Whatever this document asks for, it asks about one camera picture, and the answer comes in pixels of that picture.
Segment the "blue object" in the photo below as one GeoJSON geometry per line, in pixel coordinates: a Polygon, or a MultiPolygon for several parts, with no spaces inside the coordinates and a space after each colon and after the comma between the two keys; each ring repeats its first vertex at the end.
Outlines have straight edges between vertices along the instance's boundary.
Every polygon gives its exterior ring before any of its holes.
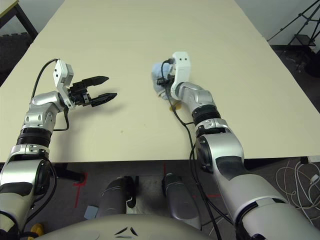
{"type": "Polygon", "coordinates": [[[89,205],[84,213],[84,218],[87,220],[95,219],[98,212],[98,208],[96,206],[89,205]]]}
{"type": "MultiPolygon", "coordinates": [[[[158,96],[161,96],[164,100],[167,100],[168,98],[165,93],[165,88],[157,85],[157,80],[162,78],[161,65],[162,65],[162,62],[158,62],[155,65],[153,65],[152,73],[151,73],[153,88],[156,91],[158,96]]],[[[172,65],[170,65],[169,63],[165,63],[163,65],[163,76],[165,79],[167,79],[167,76],[171,72],[171,69],[172,69],[172,65]]]]}

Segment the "white cable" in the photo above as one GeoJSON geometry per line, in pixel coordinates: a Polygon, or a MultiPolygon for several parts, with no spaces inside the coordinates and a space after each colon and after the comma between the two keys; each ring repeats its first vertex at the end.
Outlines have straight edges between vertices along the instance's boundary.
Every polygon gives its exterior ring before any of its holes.
{"type": "Polygon", "coordinates": [[[285,190],[285,196],[286,196],[286,199],[288,200],[289,204],[290,204],[290,201],[289,201],[289,197],[288,197],[288,192],[287,192],[287,184],[286,184],[286,172],[287,172],[287,168],[289,166],[289,163],[290,163],[290,160],[287,162],[286,166],[285,166],[285,169],[284,169],[284,174],[283,174],[283,183],[284,183],[284,190],[285,190]]]}
{"type": "Polygon", "coordinates": [[[306,216],[306,218],[309,220],[309,222],[311,223],[311,225],[313,226],[313,222],[311,221],[310,217],[308,216],[308,214],[306,213],[305,209],[302,207],[302,204],[301,204],[301,201],[300,201],[300,196],[299,196],[299,188],[298,188],[298,181],[297,181],[297,175],[298,175],[298,172],[297,172],[297,167],[298,165],[300,164],[300,162],[297,162],[295,167],[294,167],[294,179],[295,179],[295,187],[296,187],[296,196],[298,198],[298,202],[299,202],[299,205],[301,207],[301,210],[302,212],[304,213],[304,215],[306,216]]]}
{"type": "Polygon", "coordinates": [[[311,185],[311,186],[309,187],[309,189],[308,189],[308,195],[307,195],[306,192],[305,192],[305,189],[304,189],[304,187],[302,186],[302,183],[301,183],[301,181],[300,181],[299,174],[297,173],[296,175],[297,175],[297,179],[298,179],[298,182],[299,182],[299,184],[300,184],[300,187],[301,187],[301,189],[302,189],[302,191],[303,191],[306,199],[307,199],[311,204],[314,204],[313,201],[312,201],[312,199],[311,199],[311,197],[310,197],[310,190],[311,190],[311,187],[314,186],[315,183],[317,183],[317,182],[319,181],[319,179],[317,179],[315,182],[312,183],[312,185],[311,185]]]}
{"type": "MultiPolygon", "coordinates": [[[[320,192],[320,187],[317,185],[317,183],[320,181],[320,177],[318,177],[318,179],[316,179],[315,181],[312,181],[311,178],[309,178],[305,173],[303,173],[300,168],[303,166],[302,164],[300,164],[300,162],[298,162],[294,168],[292,167],[289,167],[289,162],[286,164],[285,167],[281,167],[279,168],[276,173],[275,173],[275,181],[276,181],[276,184],[278,186],[278,188],[285,193],[286,195],[286,199],[287,201],[290,203],[290,200],[289,200],[289,197],[291,198],[291,201],[292,203],[297,206],[299,209],[302,210],[302,212],[304,213],[304,215],[306,216],[306,218],[310,221],[310,223],[313,225],[312,223],[312,220],[316,220],[318,218],[320,218],[320,216],[316,216],[316,217],[313,217],[313,218],[310,218],[306,211],[305,210],[308,210],[308,209],[312,209],[312,208],[316,208],[318,211],[320,211],[320,208],[317,207],[319,204],[320,204],[320,195],[315,199],[315,200],[312,200],[311,198],[311,189],[313,187],[316,187],[319,192],[320,192]],[[292,192],[288,192],[287,191],[287,184],[286,184],[286,172],[287,172],[287,169],[290,169],[290,170],[293,170],[294,171],[294,180],[295,180],[295,190],[292,191],[292,192]],[[278,174],[281,170],[284,170],[284,175],[283,175],[283,183],[284,183],[284,189],[280,186],[279,182],[278,182],[278,174]],[[306,177],[309,181],[310,181],[310,186],[308,187],[308,190],[307,190],[307,193],[306,193],[306,190],[303,188],[303,185],[301,183],[301,179],[300,179],[300,175],[303,175],[304,177],[306,177]],[[299,186],[298,186],[298,183],[302,189],[302,192],[304,193],[306,199],[311,203],[310,206],[302,206],[302,203],[301,203],[301,199],[300,199],[300,190],[299,190],[299,186]],[[294,201],[293,199],[293,196],[296,195],[297,196],[297,199],[298,199],[298,204],[294,201]]],[[[317,165],[315,165],[314,163],[309,163],[310,165],[313,165],[316,167],[317,171],[318,171],[318,174],[320,175],[320,169],[318,168],[317,165]]]]}
{"type": "MultiPolygon", "coordinates": [[[[218,225],[218,223],[220,223],[224,218],[222,217],[221,219],[219,219],[216,224],[218,225]]],[[[212,232],[215,230],[215,227],[213,226],[210,233],[209,233],[209,236],[212,234],[212,232]]]]}

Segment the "black stand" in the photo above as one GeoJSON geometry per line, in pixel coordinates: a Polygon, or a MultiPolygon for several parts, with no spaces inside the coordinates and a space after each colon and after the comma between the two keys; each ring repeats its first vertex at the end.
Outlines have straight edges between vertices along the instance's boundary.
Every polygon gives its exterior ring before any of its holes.
{"type": "MultiPolygon", "coordinates": [[[[300,30],[293,36],[293,38],[291,39],[291,41],[287,44],[287,47],[285,48],[285,50],[280,54],[280,56],[286,52],[286,50],[288,49],[288,47],[291,45],[291,43],[297,39],[298,42],[302,45],[302,46],[313,46],[315,47],[315,39],[316,37],[320,34],[320,30],[317,32],[318,30],[318,26],[320,24],[320,17],[319,19],[312,19],[314,17],[314,15],[317,13],[317,11],[320,9],[320,0],[316,0],[313,4],[311,4],[306,10],[304,10],[303,12],[299,13],[298,16],[293,19],[291,22],[289,22],[286,26],[284,26],[283,28],[280,29],[280,31],[278,31],[276,34],[274,34],[271,38],[269,38],[267,41],[269,42],[271,39],[273,39],[275,36],[277,36],[279,33],[281,33],[284,29],[286,29],[289,25],[291,25],[293,22],[295,22],[298,18],[303,17],[306,19],[305,23],[303,24],[303,26],[300,28],[300,30]],[[314,11],[311,13],[311,15],[309,17],[305,16],[305,13],[310,10],[313,6],[315,6],[316,4],[318,4],[318,6],[314,9],[314,11]],[[304,29],[304,27],[306,25],[308,25],[309,22],[316,22],[316,26],[313,30],[312,36],[309,37],[305,34],[300,34],[301,31],[304,29]]],[[[296,67],[296,69],[298,69],[302,63],[303,57],[304,57],[305,53],[303,52],[301,54],[300,60],[298,61],[298,65],[296,67]]]]}
{"type": "Polygon", "coordinates": [[[56,163],[54,169],[58,178],[73,180],[77,183],[82,183],[85,180],[83,173],[67,170],[68,163],[56,163]]]}
{"type": "Polygon", "coordinates": [[[38,35],[38,32],[30,22],[30,20],[27,18],[26,14],[21,9],[19,4],[16,4],[4,16],[0,18],[0,28],[2,28],[14,16],[16,16],[19,19],[25,30],[30,34],[32,40],[35,40],[36,36],[38,35]]]}

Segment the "floor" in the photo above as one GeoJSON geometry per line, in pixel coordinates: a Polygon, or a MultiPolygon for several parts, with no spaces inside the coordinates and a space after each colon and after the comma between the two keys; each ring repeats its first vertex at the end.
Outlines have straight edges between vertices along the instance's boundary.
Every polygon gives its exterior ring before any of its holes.
{"type": "MultiPolygon", "coordinates": [[[[0,85],[5,81],[6,76],[11,69],[23,56],[28,48],[28,36],[15,36],[16,42],[12,41],[12,36],[0,37],[0,85]]],[[[303,68],[296,71],[295,53],[287,52],[281,57],[283,63],[291,71],[292,75],[309,97],[311,102],[320,111],[320,79],[308,76],[303,68]]],[[[276,163],[259,167],[253,170],[254,173],[264,177],[275,188],[279,189],[276,184],[275,174],[277,169],[289,166],[294,167],[300,158],[288,158],[279,160],[276,163]]],[[[314,166],[303,166],[303,172],[308,176],[313,176],[315,173],[314,166]]],[[[49,204],[26,226],[29,230],[35,223],[42,223],[45,232],[51,232],[71,224],[85,221],[84,214],[87,206],[99,206],[102,199],[102,192],[107,185],[119,176],[140,176],[138,188],[136,211],[142,214],[155,214],[161,216],[169,216],[166,198],[163,196],[161,181],[164,173],[175,173],[181,176],[191,195],[193,196],[201,215],[201,222],[209,221],[209,215],[205,209],[204,203],[201,201],[199,192],[194,184],[188,162],[185,160],[179,161],[139,161],[139,162],[107,162],[107,163],[73,163],[68,165],[68,169],[87,173],[87,181],[83,186],[76,186],[71,180],[59,178],[56,192],[49,204]]],[[[206,194],[210,197],[222,212],[227,213],[223,200],[220,196],[218,187],[213,180],[213,177],[204,172],[200,172],[200,179],[204,186],[206,194]]],[[[287,189],[292,192],[295,188],[294,174],[292,170],[287,171],[286,176],[287,189]]],[[[302,181],[302,184],[308,185],[308,181],[302,181]]],[[[313,192],[313,199],[319,193],[313,192]]],[[[38,202],[34,209],[37,209],[42,202],[38,202]]],[[[308,204],[306,199],[302,200],[302,204],[308,204]]],[[[308,210],[311,217],[316,217],[318,211],[314,208],[308,210]]],[[[320,229],[320,219],[313,221],[314,225],[320,229]]],[[[235,231],[232,225],[222,220],[219,224],[219,229],[224,240],[234,240],[235,231]]],[[[203,227],[203,232],[209,234],[212,230],[212,225],[208,224],[203,227]]],[[[215,232],[211,233],[212,239],[216,239],[215,232]]]]}

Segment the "light blue cloth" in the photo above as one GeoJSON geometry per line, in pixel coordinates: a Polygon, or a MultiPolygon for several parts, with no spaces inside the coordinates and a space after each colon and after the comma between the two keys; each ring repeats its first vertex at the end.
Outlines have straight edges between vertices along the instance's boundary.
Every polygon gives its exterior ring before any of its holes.
{"type": "MultiPolygon", "coordinates": [[[[157,85],[157,80],[162,78],[161,65],[162,65],[162,62],[158,62],[155,65],[153,65],[152,73],[151,73],[153,88],[158,94],[158,96],[161,96],[164,100],[168,100],[165,88],[157,85]]],[[[165,79],[167,79],[167,76],[171,72],[171,69],[172,69],[171,64],[169,63],[163,64],[163,76],[165,79]]]]}

